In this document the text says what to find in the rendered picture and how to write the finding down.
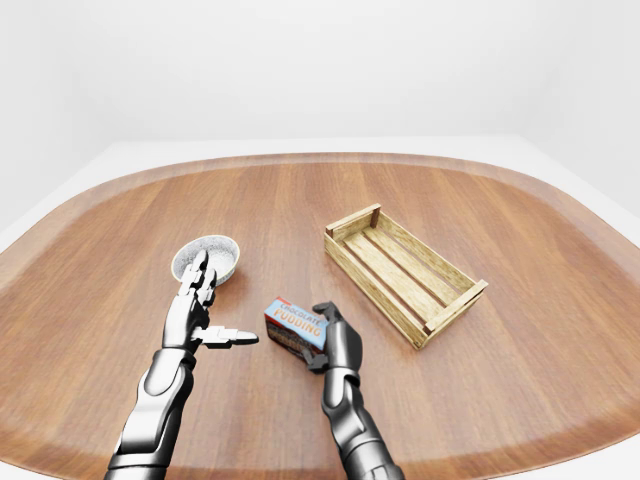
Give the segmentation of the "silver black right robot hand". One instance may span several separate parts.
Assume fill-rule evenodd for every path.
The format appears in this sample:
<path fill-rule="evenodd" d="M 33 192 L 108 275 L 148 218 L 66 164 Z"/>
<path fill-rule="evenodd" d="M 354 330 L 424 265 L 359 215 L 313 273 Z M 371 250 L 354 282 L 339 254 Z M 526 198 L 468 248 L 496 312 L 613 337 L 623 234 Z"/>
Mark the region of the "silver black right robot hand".
<path fill-rule="evenodd" d="M 316 374 L 325 373 L 332 368 L 347 368 L 358 372 L 363 360 L 360 335 L 332 301 L 316 304 L 312 310 L 323 315 L 329 324 L 326 327 L 324 352 L 314 355 L 308 348 L 303 350 L 308 370 Z"/>

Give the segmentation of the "white speckled bowl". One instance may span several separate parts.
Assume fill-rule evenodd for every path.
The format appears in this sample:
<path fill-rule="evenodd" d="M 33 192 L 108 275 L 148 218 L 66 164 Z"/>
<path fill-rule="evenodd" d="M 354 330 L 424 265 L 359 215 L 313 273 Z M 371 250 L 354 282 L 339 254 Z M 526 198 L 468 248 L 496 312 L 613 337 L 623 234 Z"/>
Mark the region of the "white speckled bowl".
<path fill-rule="evenodd" d="M 212 278 L 212 270 L 215 270 L 217 286 L 233 275 L 240 257 L 238 244 L 225 235 L 206 235 L 190 241 L 176 253 L 171 265 L 172 275 L 176 280 L 181 280 L 184 270 L 200 250 L 208 252 L 206 277 Z"/>

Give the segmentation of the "wooden slat tray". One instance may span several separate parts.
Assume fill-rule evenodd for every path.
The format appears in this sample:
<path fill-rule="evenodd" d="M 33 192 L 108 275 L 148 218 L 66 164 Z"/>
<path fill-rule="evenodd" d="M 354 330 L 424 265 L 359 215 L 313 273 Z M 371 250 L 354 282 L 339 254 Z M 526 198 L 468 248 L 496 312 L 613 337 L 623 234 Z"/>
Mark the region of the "wooden slat tray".
<path fill-rule="evenodd" d="M 326 226 L 324 246 L 417 350 L 470 309 L 488 286 L 424 244 L 379 204 Z"/>

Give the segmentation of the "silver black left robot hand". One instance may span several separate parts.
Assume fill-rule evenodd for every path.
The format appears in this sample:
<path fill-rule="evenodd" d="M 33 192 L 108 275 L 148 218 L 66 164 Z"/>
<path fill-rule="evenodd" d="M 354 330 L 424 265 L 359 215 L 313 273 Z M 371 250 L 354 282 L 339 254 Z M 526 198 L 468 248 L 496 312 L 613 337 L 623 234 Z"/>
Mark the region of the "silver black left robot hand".
<path fill-rule="evenodd" d="M 164 348 L 183 348 L 194 353 L 201 344 L 210 349 L 228 349 L 259 342 L 252 332 L 209 325 L 208 309 L 215 300 L 217 272 L 208 264 L 208 252 L 202 249 L 184 270 L 165 321 Z"/>

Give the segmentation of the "blue chocolate pudding box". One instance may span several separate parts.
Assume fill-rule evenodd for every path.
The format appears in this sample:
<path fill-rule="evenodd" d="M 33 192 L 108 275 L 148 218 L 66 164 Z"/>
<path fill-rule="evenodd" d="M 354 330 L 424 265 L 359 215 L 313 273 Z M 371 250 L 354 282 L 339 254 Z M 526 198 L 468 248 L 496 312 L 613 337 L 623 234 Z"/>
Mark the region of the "blue chocolate pudding box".
<path fill-rule="evenodd" d="M 268 336 L 295 355 L 303 351 L 321 354 L 325 349 L 329 321 L 291 302 L 277 297 L 265 310 Z"/>

